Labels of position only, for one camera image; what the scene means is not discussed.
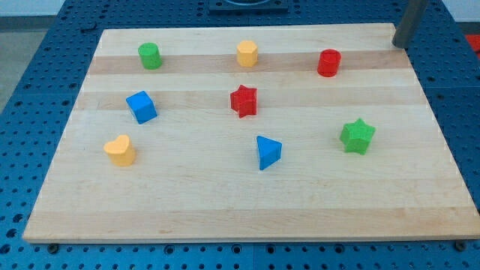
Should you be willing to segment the grey cylindrical robot arm rod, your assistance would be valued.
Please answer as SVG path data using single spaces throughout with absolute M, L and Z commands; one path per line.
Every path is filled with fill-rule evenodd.
M 406 49 L 413 39 L 428 6 L 428 0 L 409 0 L 402 19 L 397 26 L 391 43 L 394 47 Z

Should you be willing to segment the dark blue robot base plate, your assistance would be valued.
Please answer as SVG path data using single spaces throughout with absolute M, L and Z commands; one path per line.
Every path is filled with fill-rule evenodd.
M 278 12 L 285 13 L 289 9 L 289 0 L 208 0 L 208 11 L 211 14 L 225 14 L 228 12 L 256 13 Z

